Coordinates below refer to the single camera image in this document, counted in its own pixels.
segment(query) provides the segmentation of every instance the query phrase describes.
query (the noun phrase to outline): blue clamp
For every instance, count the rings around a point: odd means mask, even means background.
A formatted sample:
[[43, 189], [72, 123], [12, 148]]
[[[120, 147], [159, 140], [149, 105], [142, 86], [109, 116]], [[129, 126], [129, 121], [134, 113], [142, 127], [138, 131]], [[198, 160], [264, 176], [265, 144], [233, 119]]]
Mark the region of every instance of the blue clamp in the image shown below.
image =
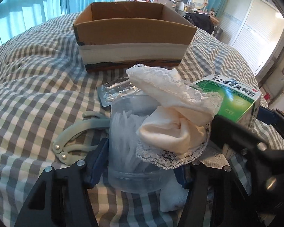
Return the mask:
[[96, 150], [90, 151], [84, 161], [87, 163], [84, 183], [89, 189], [92, 189], [99, 183], [101, 175], [108, 165], [108, 139], [102, 138]]
[[271, 125], [284, 139], [284, 113], [280, 110], [272, 110], [260, 106], [257, 120], [262, 121], [267, 125]]
[[190, 171], [190, 165], [185, 164], [173, 169], [177, 182], [184, 188], [189, 189], [193, 183], [193, 177]]

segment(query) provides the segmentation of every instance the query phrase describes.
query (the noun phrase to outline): open cardboard box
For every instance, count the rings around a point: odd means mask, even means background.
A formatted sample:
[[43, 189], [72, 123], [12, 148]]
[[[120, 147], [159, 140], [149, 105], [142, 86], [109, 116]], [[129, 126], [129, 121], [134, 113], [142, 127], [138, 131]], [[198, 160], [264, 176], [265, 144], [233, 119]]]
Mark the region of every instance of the open cardboard box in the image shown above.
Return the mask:
[[177, 66], [197, 28], [158, 3], [96, 2], [73, 24], [87, 71]]

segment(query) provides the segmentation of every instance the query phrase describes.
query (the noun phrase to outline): gingham bed sheet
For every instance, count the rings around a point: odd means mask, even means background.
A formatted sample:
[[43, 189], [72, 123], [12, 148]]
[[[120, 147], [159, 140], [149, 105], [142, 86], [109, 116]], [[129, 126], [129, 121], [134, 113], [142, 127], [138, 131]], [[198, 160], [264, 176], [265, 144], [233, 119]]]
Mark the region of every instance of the gingham bed sheet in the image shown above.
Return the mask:
[[[124, 69], [85, 72], [72, 29], [77, 16], [49, 20], [0, 47], [0, 218], [7, 227], [14, 226], [43, 169], [63, 167], [51, 150], [55, 138], [82, 120], [87, 110], [109, 117], [109, 110], [100, 105], [96, 87], [126, 75]], [[242, 56], [200, 29], [177, 69], [190, 82], [216, 73], [257, 88]], [[266, 106], [263, 98], [261, 104]], [[257, 121], [253, 131], [272, 148], [284, 148], [273, 128]], [[93, 141], [99, 139], [100, 134], [95, 133]], [[242, 158], [235, 156], [230, 163], [250, 191], [250, 176]], [[100, 227], [172, 227], [181, 214], [160, 212], [159, 192], [139, 195], [115, 190], [108, 185], [106, 174], [89, 196]], [[205, 225], [209, 216], [207, 212]]]

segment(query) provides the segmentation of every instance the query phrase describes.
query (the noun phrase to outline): green medicine box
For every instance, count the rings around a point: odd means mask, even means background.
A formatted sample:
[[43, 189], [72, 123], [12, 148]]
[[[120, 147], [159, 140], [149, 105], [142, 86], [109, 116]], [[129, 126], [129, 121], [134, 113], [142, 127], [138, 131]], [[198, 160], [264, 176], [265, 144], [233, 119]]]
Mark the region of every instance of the green medicine box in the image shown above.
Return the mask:
[[218, 115], [224, 116], [250, 129], [258, 114], [261, 92], [220, 75], [209, 75], [192, 83], [204, 92], [217, 92], [222, 98]]

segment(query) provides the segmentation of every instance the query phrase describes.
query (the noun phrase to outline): white lace cloth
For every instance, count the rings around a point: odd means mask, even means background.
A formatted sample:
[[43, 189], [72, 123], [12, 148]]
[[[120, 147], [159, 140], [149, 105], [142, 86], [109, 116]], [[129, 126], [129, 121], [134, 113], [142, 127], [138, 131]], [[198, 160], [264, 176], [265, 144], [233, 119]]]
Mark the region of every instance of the white lace cloth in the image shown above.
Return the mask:
[[[207, 167], [222, 169], [223, 166], [229, 166], [224, 155], [219, 151], [217, 146], [212, 142], [208, 142], [207, 148], [198, 158]], [[213, 200], [213, 194], [208, 192], [208, 202]], [[189, 190], [182, 188], [171, 171], [168, 183], [160, 191], [160, 210], [162, 212], [175, 211], [184, 207]]]
[[162, 106], [137, 131], [141, 141], [136, 156], [164, 169], [174, 169], [198, 158], [206, 148], [209, 123], [219, 111], [221, 96], [191, 88], [176, 69], [139, 64], [126, 73], [137, 88]]

